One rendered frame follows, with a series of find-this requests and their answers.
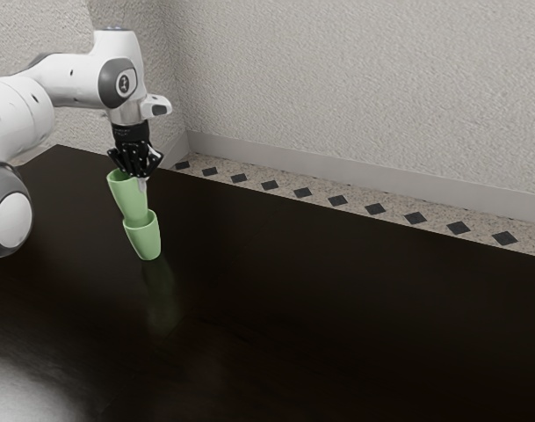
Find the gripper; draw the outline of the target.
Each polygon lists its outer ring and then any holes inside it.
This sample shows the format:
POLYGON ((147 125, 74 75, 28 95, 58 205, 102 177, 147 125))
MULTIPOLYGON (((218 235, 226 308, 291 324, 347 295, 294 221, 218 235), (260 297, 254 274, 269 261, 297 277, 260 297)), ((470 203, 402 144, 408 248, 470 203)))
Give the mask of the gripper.
POLYGON ((112 124, 114 147, 107 155, 127 175, 137 177, 141 193, 148 190, 148 177, 159 166, 164 154, 156 150, 149 140, 149 124, 122 126, 112 124))

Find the pale green cup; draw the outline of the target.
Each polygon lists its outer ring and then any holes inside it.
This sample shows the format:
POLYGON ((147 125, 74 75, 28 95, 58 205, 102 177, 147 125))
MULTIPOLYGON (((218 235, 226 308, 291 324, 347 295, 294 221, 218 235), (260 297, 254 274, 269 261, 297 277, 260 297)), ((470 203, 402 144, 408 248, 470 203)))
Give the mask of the pale green cup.
POLYGON ((126 219, 122 222, 127 238, 141 260, 151 261, 159 257, 162 241, 159 221, 153 210, 148 211, 148 223, 135 227, 126 219))
POLYGON ((124 219, 135 227, 148 223, 147 193, 140 192, 137 177, 115 169, 108 173, 106 180, 124 219))

